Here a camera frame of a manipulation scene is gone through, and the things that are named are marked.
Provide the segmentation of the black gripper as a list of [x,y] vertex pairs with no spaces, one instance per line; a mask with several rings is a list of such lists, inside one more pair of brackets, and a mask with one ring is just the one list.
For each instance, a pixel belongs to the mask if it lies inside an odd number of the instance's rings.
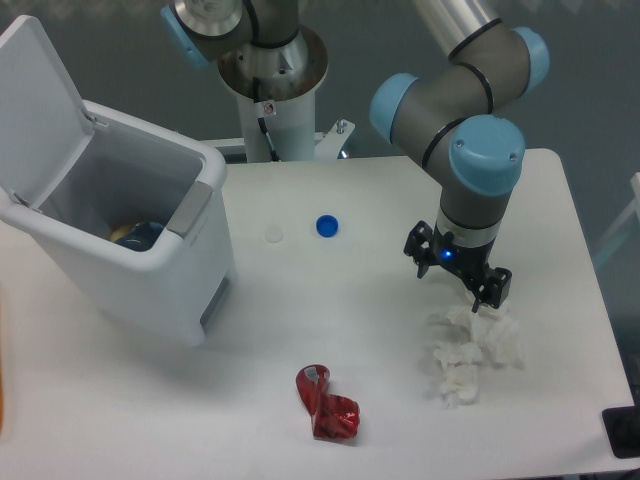
[[453,243],[451,232],[435,230],[420,220],[409,232],[403,253],[417,266],[417,278],[422,279],[433,265],[433,253],[438,264],[460,278],[474,296],[472,312],[481,305],[499,309],[509,295],[512,272],[509,269],[488,266],[494,241],[477,247],[463,247]]

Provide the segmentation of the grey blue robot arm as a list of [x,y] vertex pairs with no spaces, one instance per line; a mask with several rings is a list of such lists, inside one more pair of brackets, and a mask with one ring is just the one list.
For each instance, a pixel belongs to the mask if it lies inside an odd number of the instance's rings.
[[[441,188],[434,225],[419,222],[404,252],[420,273],[438,265],[458,277],[476,306],[499,308],[512,274],[489,264],[525,154],[510,121],[495,116],[546,77],[550,56],[528,28],[506,27],[484,1],[419,1],[418,13],[449,60],[425,82],[402,73],[373,96],[375,130]],[[328,70],[323,41],[295,1],[170,1],[161,12],[183,55],[216,65],[235,94],[246,156],[311,160],[316,88]]]

